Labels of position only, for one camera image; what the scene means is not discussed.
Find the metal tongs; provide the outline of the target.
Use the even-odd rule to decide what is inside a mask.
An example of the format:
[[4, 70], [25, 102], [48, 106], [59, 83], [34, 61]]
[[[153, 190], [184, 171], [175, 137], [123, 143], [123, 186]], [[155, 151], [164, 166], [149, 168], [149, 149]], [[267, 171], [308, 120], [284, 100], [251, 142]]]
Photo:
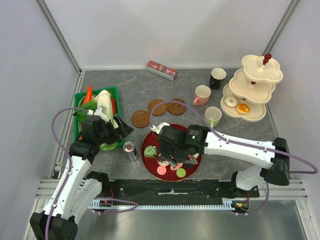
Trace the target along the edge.
[[[160, 153], [158, 153], [156, 156], [155, 156], [156, 160], [166, 160], [165, 158], [162, 157], [162, 155]], [[182, 164], [193, 164], [193, 165], [196, 165], [198, 164], [198, 160], [197, 158], [193, 158], [192, 155], [188, 155], [186, 160], [184, 161], [184, 163]]]

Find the white ring donut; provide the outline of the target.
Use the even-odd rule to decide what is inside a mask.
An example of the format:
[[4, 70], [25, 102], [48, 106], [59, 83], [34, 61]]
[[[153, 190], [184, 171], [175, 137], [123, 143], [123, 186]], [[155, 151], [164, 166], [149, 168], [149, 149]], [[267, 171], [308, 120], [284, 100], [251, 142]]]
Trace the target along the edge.
[[227, 108], [235, 108], [238, 105], [238, 101], [235, 97], [233, 96], [228, 96], [224, 100], [224, 104]]

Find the orange glazed donut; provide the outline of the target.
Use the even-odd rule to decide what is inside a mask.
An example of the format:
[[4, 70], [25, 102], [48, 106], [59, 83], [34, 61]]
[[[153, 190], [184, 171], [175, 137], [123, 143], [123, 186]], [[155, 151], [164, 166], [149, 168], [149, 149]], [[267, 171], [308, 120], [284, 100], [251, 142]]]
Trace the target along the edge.
[[245, 103], [239, 103], [236, 106], [236, 111], [240, 115], [246, 115], [250, 112], [250, 107]]

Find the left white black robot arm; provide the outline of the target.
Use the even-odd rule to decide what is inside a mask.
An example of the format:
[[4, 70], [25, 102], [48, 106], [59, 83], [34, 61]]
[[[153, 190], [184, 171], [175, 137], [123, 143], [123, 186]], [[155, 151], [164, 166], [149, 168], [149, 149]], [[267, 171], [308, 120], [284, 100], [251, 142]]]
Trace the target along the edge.
[[73, 240], [78, 224], [97, 196], [110, 191], [108, 176], [84, 179], [102, 144], [113, 144], [127, 137], [133, 128], [117, 114], [115, 121], [102, 114], [89, 115], [83, 129], [67, 152], [68, 161], [59, 183], [42, 212], [34, 212], [29, 220], [38, 240]]

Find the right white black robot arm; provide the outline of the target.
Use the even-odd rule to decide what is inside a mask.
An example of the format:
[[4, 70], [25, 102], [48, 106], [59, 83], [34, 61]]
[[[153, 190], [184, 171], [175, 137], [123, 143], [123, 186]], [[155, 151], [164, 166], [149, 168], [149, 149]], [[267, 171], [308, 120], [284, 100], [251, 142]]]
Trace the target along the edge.
[[255, 142], [200, 125], [180, 130], [166, 122], [150, 129], [159, 144], [157, 151], [172, 167], [196, 165], [199, 155], [219, 155], [252, 163], [252, 167], [234, 172], [229, 183], [216, 187], [220, 198], [246, 197], [263, 183], [276, 186], [288, 186], [290, 183], [289, 149], [283, 138]]

